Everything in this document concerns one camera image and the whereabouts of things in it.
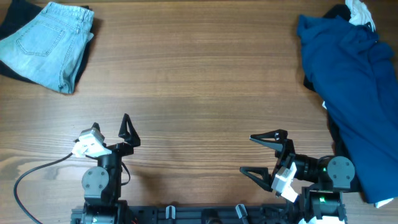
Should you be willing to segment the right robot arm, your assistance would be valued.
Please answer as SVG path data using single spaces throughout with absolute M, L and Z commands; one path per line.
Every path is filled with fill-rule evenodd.
M 278 129 L 252 134 L 250 140 L 275 151 L 277 162 L 266 167 L 241 167 L 260 188 L 287 201 L 282 218 L 289 223 L 346 223 L 343 193 L 351 191 L 356 172 L 344 156 L 314 158 L 297 154 L 288 132 Z

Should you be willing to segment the dark blue shirt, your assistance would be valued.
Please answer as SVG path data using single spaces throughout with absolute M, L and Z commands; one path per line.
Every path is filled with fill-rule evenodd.
M 368 26 L 301 15 L 307 80 L 339 127 L 369 203 L 397 197 L 397 78 L 391 47 Z

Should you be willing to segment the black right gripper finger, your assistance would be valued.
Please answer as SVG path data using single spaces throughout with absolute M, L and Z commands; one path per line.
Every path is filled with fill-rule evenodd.
M 239 171 L 253 180 L 260 188 L 271 192 L 272 177 L 266 167 L 240 167 Z
M 278 129 L 262 134 L 252 134 L 249 139 L 276 152 L 282 152 L 287 136 L 288 132 L 286 130 Z

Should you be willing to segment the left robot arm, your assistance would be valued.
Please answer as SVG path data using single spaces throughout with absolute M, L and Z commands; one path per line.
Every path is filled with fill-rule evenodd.
M 122 162 L 124 156 L 134 154 L 141 140 L 128 114 L 124 114 L 118 136 L 123 142 L 106 145 L 98 123 L 81 132 L 72 149 L 76 157 L 89 157 L 97 165 L 88 169 L 82 177 L 85 203 L 82 209 L 72 210 L 71 222 L 75 224 L 124 224 L 134 223 L 134 215 L 127 202 L 120 200 Z

